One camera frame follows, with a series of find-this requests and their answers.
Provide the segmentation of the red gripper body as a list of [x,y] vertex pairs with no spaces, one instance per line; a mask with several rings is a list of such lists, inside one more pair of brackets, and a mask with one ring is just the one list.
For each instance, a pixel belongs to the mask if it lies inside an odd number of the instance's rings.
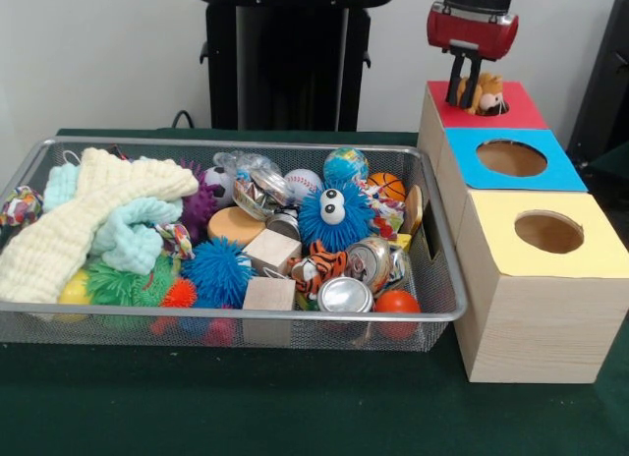
[[511,49],[518,26],[517,15],[475,14],[456,9],[446,13],[433,8],[427,21],[428,42],[444,50],[475,50],[482,58],[495,61]]

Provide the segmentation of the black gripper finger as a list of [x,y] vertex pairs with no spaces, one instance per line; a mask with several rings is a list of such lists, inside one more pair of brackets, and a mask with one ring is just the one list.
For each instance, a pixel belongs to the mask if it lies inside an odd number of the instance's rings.
[[465,61],[465,54],[461,52],[453,53],[454,60],[451,66],[446,102],[449,105],[457,105],[457,90],[461,81],[461,70]]
[[479,108],[483,89],[480,86],[482,60],[475,58],[471,61],[469,78],[464,89],[464,109],[468,113],[476,113]]

